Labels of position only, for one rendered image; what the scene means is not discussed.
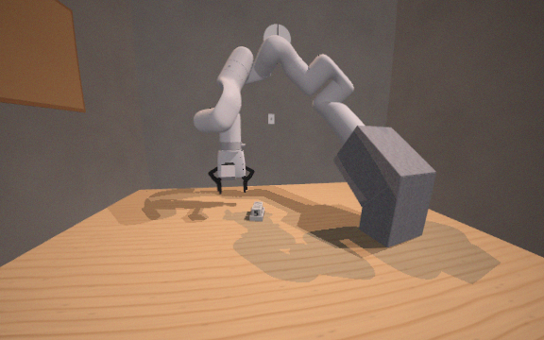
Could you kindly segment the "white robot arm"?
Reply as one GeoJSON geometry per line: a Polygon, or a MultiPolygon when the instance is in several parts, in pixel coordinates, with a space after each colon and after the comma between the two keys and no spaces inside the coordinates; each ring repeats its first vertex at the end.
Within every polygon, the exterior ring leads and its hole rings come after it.
{"type": "Polygon", "coordinates": [[[246,147],[241,142],[239,91],[244,84],[268,79],[279,62],[285,75],[308,96],[317,92],[326,81],[333,79],[316,96],[313,107],[343,145],[357,126],[364,126],[342,104],[353,93],[354,87],[328,56],[319,55],[308,66],[287,40],[273,35],[264,40],[254,65],[253,61],[253,55],[246,47],[234,49],[217,78],[217,84],[223,91],[217,105],[215,108],[199,111],[194,117],[194,125],[199,131],[219,133],[220,150],[241,150],[246,147]]]}

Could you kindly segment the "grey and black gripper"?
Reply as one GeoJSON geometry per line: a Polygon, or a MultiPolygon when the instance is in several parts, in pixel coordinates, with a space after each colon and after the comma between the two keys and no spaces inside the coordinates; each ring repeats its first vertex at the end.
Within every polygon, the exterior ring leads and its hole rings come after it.
{"type": "Polygon", "coordinates": [[[218,151],[217,167],[211,170],[208,174],[214,182],[217,184],[217,192],[222,194],[221,185],[221,164],[225,162],[233,162],[235,164],[235,177],[242,178],[244,180],[244,193],[247,190],[247,182],[252,178],[254,170],[247,167],[245,164],[245,155],[243,150],[220,150],[218,151]],[[219,165],[220,164],[220,165],[219,165]],[[249,175],[246,177],[246,170],[249,171],[249,175]],[[218,179],[213,175],[217,171],[218,179]]]}

